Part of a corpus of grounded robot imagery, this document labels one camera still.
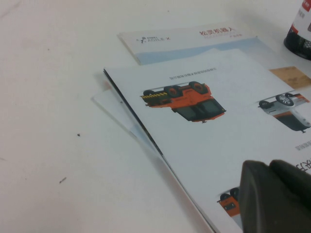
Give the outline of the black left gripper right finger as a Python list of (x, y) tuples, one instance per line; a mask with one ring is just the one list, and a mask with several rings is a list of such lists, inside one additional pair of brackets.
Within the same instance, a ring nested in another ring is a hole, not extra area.
[(311, 195), (311, 175), (307, 172), (282, 160), (272, 160), (269, 168), (293, 193), (300, 196)]

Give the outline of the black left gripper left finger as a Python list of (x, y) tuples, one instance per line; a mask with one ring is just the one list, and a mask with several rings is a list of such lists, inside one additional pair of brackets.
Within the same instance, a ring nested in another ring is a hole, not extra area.
[(293, 193), (263, 162), (243, 163), (239, 205), (245, 233), (311, 231), (311, 196)]

